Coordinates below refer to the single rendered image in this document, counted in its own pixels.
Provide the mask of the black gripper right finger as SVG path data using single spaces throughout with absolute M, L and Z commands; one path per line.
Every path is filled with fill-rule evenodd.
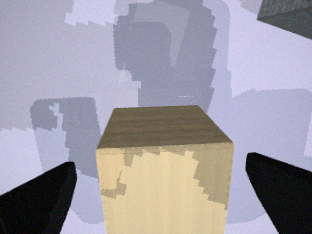
M 312 234 L 312 172 L 256 152 L 245 169 L 279 234 Z

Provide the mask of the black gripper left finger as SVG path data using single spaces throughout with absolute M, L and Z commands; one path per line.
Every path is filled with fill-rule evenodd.
M 0 195 L 0 234 L 60 234 L 77 182 L 64 162 Z

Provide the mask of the light wooden block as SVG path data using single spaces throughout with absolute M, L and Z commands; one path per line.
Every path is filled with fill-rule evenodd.
M 224 234 L 234 151 L 199 105 L 114 108 L 96 150 L 107 234 Z

